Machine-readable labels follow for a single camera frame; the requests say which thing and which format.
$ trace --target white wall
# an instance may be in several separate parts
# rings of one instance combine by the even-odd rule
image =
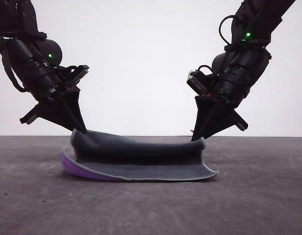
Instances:
[[[88,129],[120,135],[190,135],[197,108],[187,74],[223,52],[223,17],[241,0],[32,0],[38,25],[63,50],[62,65],[87,64],[79,84]],[[302,0],[267,47],[273,60],[237,112],[249,123],[219,135],[302,136]],[[224,24],[230,38],[230,20]],[[43,119],[21,125],[33,106],[0,61],[0,135],[69,135]]]

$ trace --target gray floor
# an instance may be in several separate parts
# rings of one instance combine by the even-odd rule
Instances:
[[[302,138],[212,137],[206,163],[220,174],[191,183],[74,177],[64,145],[0,137],[0,235],[302,235]]]

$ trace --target cable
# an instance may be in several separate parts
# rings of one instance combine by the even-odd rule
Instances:
[[[230,45],[230,43],[223,37],[222,32],[221,32],[221,28],[222,28],[223,23],[224,23],[226,20],[230,19],[230,18],[233,18],[233,19],[238,20],[238,17],[235,16],[235,15],[226,16],[226,17],[221,21],[220,26],[219,26],[219,34],[220,34],[221,38],[223,39],[223,41],[227,43],[227,45]]]
[[[212,73],[212,68],[209,65],[201,65],[197,70],[200,70],[201,68],[208,68]]]

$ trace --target purple lining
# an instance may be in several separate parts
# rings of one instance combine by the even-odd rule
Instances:
[[[88,179],[94,179],[94,180],[120,181],[120,179],[115,179],[105,175],[94,174],[92,172],[81,169],[77,165],[70,163],[63,155],[59,155],[59,160],[62,166],[65,168],[65,170],[72,175],[76,175]]]

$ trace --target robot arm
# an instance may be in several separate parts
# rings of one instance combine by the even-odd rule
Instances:
[[[187,83],[196,96],[198,115],[192,141],[208,138],[217,132],[236,125],[240,130],[248,124],[235,112],[250,88],[264,72],[271,59],[266,46],[271,33],[281,23],[281,16],[295,0],[244,0],[233,16],[226,17],[219,32],[226,42],[225,53],[218,55],[212,74],[193,70]],[[222,23],[233,18],[232,42],[221,34]]]
[[[89,67],[60,66],[60,46],[38,31],[36,14],[30,0],[0,0],[0,53],[4,69],[20,92],[30,92],[38,104],[21,123],[44,118],[69,130],[86,133],[76,84]],[[21,80],[19,85],[14,72]]]

